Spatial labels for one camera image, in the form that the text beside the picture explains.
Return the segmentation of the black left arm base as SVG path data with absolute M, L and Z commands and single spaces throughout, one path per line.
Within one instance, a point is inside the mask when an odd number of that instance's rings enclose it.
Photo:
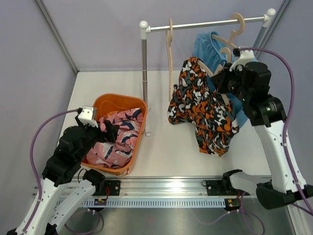
M 120 195 L 120 180 L 105 180 L 96 185 L 96 190 L 93 196 L 119 196 Z

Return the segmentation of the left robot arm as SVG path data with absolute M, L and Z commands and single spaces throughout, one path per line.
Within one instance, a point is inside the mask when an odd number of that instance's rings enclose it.
M 20 226 L 8 231 L 9 235 L 54 235 L 90 196 L 100 195 L 106 189 L 105 176 L 88 170 L 78 187 L 59 205 L 62 192 L 81 168 L 81 162 L 96 143 L 113 142 L 119 127 L 105 121 L 76 117 L 77 125 L 67 128 L 59 139 L 53 155 L 47 160 L 38 184 L 38 193 Z

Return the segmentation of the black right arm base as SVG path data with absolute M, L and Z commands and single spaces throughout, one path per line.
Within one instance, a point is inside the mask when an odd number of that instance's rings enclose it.
M 206 188 L 208 196 L 241 196 L 244 192 L 225 186 L 222 180 L 202 180 L 201 185 Z

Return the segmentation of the pink shark print shorts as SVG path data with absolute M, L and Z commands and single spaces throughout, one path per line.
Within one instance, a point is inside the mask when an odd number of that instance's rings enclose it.
M 144 118 L 142 110 L 133 108 L 104 117 L 119 126 L 117 140 L 96 143 L 86 156 L 87 162 L 105 168 L 122 168 L 133 156 Z

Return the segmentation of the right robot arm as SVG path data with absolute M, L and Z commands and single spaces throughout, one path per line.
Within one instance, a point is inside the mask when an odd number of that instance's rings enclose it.
M 237 190 L 255 195 L 267 210 L 284 207 L 313 195 L 313 187 L 300 173 L 287 131 L 287 116 L 280 99 L 270 95 L 271 72 L 266 64 L 248 62 L 245 65 L 227 63 L 211 77 L 219 92 L 231 93 L 243 104 L 267 159 L 271 179 L 266 181 L 236 169 L 223 174 L 222 190 L 233 194 Z

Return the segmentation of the orange camouflage shorts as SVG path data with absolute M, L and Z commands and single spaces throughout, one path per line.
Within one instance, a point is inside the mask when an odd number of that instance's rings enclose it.
M 233 103 L 209 88 L 207 72 L 197 57 L 183 62 L 167 117 L 172 125 L 194 124 L 199 151 L 213 156 L 225 155 L 232 138 L 239 133 Z

